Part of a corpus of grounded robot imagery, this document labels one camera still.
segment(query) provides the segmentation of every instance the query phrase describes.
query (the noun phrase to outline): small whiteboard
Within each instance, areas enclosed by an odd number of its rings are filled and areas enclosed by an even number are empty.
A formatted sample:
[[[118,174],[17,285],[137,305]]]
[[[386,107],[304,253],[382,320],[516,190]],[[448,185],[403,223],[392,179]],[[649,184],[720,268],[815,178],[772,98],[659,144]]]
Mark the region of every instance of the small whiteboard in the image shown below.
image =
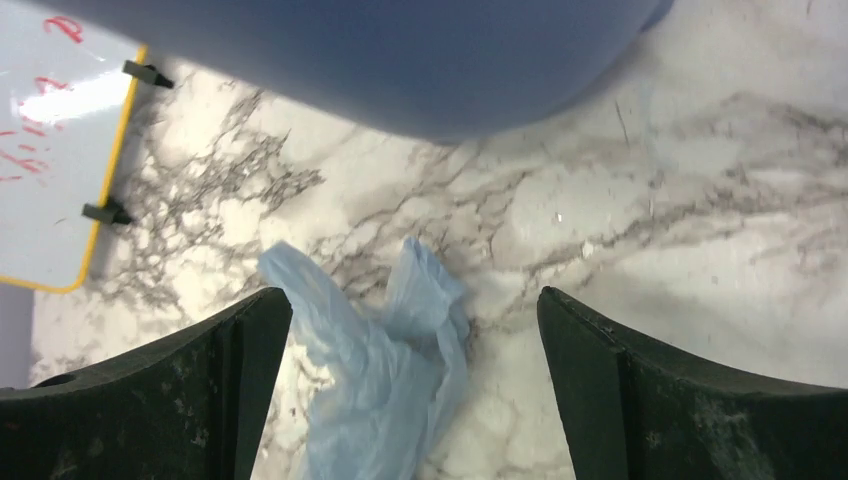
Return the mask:
[[[0,281],[67,292],[85,278],[129,120],[137,43],[0,0]]]

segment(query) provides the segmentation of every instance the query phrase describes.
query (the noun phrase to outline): white speck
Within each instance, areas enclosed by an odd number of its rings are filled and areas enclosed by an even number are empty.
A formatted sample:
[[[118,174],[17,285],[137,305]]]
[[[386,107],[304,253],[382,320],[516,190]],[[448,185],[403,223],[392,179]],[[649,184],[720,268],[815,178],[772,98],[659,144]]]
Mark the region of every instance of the white speck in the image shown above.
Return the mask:
[[[583,258],[589,258],[595,253],[595,246],[592,245],[588,240],[583,242]]]
[[[206,429],[198,430],[194,435],[194,440],[191,441],[194,445],[200,448],[206,447],[206,441],[209,440],[209,431]]]
[[[95,438],[91,441],[91,445],[88,447],[88,456],[89,457],[97,457],[101,453],[103,453],[103,440],[99,438]]]

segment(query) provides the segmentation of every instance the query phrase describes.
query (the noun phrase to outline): red marker writing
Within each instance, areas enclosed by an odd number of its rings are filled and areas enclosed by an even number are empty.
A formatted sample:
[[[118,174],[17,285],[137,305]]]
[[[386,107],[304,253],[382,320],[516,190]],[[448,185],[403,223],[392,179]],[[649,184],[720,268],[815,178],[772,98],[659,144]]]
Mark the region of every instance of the red marker writing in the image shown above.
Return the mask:
[[[68,36],[74,43],[82,43],[82,25],[68,17],[59,16],[44,21],[44,31],[50,33],[55,26]]]
[[[50,170],[50,165],[42,162],[41,160],[35,160],[33,158],[20,159],[9,155],[3,150],[0,150],[0,158],[14,163],[30,173],[42,173],[45,170]]]
[[[23,127],[23,131],[25,131],[27,133],[31,133],[33,135],[38,135],[39,137],[44,137],[44,136],[47,135],[46,133],[42,132],[41,130],[38,130],[38,129],[35,129],[35,128],[32,128],[32,127]]]
[[[47,77],[35,77],[35,88],[38,89],[38,93],[44,95],[47,93],[47,86],[53,87],[54,90],[65,90],[68,88],[67,83],[57,82],[52,78]]]

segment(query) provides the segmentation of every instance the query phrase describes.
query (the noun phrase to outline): white marble countertop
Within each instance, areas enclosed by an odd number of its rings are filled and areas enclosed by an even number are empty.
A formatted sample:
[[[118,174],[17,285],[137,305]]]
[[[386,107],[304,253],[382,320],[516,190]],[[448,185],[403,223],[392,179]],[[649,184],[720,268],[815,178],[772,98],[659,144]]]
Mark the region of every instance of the white marble countertop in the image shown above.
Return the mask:
[[[420,472],[560,479],[542,286],[707,358],[848,386],[848,3],[678,0],[577,107],[456,147],[386,135],[196,66],[136,112],[80,290],[36,299],[32,379],[202,320],[284,239],[379,297],[416,235],[470,288],[471,391]],[[310,391],[290,342],[255,477],[287,478]]]

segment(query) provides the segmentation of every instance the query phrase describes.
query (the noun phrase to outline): yellow whiteboard frame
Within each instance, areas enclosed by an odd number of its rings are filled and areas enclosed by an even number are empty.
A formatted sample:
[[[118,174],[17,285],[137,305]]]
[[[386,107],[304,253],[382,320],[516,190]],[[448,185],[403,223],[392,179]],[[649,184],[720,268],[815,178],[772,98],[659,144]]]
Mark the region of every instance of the yellow whiteboard frame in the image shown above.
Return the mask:
[[[135,63],[143,64],[147,58],[147,46],[142,45],[138,49],[135,56]],[[112,180],[115,176],[115,170],[118,168],[118,161],[121,158],[121,148],[124,146],[124,136],[127,133],[127,127],[130,123],[130,115],[132,115],[133,104],[135,103],[135,94],[138,89],[138,79],[133,77],[130,81],[130,88],[127,90],[127,97],[124,100],[124,108],[121,110],[121,119],[118,121],[118,129],[115,131],[115,140],[112,143],[112,152],[109,156],[109,165],[106,167],[106,178],[103,179],[103,186],[100,188],[100,198],[97,200],[98,205],[106,205],[106,200],[109,198],[109,191],[112,188]],[[88,268],[91,266],[91,258],[94,256],[94,246],[97,243],[97,234],[100,232],[100,222],[94,221],[91,227],[91,233],[88,235],[88,243],[85,247],[85,253],[82,257],[82,265],[77,279],[74,283],[67,287],[52,287],[50,285],[42,285],[40,283],[28,282],[12,277],[4,277],[0,275],[0,283],[10,283],[19,287],[31,288],[33,290],[42,290],[50,293],[68,293],[76,290],[85,281],[88,275]]]

